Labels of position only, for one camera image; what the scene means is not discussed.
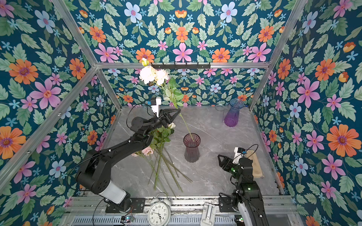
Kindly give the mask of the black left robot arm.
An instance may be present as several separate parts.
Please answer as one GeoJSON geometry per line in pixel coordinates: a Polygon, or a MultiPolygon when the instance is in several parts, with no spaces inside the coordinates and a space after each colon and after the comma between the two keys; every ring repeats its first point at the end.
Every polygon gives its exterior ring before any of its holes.
{"type": "Polygon", "coordinates": [[[129,211],[131,196],[111,180],[111,170],[121,160],[151,145],[152,132],[165,129],[180,114],[180,109],[162,109],[150,119],[135,117],[130,130],[134,134],[126,141],[100,151],[89,151],[79,164],[76,181],[120,212],[129,211]]]}

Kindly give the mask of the dark pink ribbed glass vase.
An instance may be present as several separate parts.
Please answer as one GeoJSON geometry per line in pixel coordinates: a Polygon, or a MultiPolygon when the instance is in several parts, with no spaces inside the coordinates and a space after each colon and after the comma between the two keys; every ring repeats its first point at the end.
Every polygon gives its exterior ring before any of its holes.
{"type": "Polygon", "coordinates": [[[185,145],[185,154],[184,157],[186,161],[190,163],[195,163],[199,160],[200,152],[199,146],[201,143],[201,138],[195,133],[187,134],[183,138],[183,144],[185,145]]]}

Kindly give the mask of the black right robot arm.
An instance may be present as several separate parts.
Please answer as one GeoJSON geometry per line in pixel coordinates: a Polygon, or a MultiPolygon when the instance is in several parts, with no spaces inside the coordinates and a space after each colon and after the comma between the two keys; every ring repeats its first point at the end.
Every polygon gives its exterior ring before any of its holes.
{"type": "Polygon", "coordinates": [[[219,166],[231,174],[230,181],[235,189],[231,195],[219,193],[220,212],[234,210],[235,223],[238,226],[268,226],[263,196],[253,176],[253,161],[246,157],[233,159],[218,155],[219,166]]]}

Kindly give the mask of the cream double-bloom flower stem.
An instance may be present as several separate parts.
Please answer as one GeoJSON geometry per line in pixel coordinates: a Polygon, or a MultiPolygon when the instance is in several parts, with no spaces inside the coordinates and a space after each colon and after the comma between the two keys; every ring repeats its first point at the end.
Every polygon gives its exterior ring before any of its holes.
{"type": "Polygon", "coordinates": [[[163,92],[164,101],[172,103],[176,109],[183,106],[184,95],[178,89],[175,79],[165,69],[155,69],[144,57],[141,64],[143,68],[140,70],[139,79],[145,84],[156,84],[163,92]]]}

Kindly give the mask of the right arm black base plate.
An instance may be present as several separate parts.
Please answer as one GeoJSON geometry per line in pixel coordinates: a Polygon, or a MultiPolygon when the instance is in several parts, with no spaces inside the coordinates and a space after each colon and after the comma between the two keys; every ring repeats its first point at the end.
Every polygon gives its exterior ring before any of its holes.
{"type": "Polygon", "coordinates": [[[232,205],[232,199],[226,196],[220,196],[218,198],[219,202],[219,211],[221,213],[237,213],[239,210],[237,208],[234,208],[232,205]]]}

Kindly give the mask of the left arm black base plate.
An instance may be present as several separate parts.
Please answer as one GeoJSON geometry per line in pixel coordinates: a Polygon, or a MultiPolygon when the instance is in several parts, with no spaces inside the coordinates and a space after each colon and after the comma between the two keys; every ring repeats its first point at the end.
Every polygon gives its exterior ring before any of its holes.
{"type": "Polygon", "coordinates": [[[120,204],[116,204],[110,200],[107,203],[106,213],[143,213],[145,208],[145,198],[126,198],[120,204]]]}

